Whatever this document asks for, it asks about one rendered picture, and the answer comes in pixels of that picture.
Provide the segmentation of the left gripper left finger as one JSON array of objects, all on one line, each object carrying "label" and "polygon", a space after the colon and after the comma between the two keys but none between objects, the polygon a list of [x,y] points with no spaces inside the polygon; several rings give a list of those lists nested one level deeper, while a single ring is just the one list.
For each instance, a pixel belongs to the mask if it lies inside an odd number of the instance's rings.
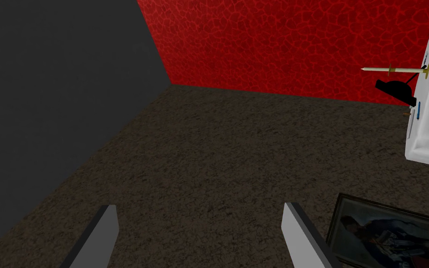
[{"label": "left gripper left finger", "polygon": [[116,206],[101,206],[59,268],[107,268],[118,233]]}]

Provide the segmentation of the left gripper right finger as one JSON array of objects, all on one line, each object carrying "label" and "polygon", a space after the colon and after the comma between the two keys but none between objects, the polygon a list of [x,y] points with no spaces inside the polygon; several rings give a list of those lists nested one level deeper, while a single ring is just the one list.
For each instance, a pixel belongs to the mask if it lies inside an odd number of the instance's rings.
[{"label": "left gripper right finger", "polygon": [[281,229],[294,268],[342,268],[298,203],[284,204]]}]

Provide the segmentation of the dark framed picture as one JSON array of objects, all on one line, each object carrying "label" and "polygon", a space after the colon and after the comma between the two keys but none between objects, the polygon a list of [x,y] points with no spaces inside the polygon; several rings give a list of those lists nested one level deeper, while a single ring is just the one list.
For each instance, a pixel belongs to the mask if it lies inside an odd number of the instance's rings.
[{"label": "dark framed picture", "polygon": [[429,268],[429,216],[338,195],[326,242],[353,268]]}]

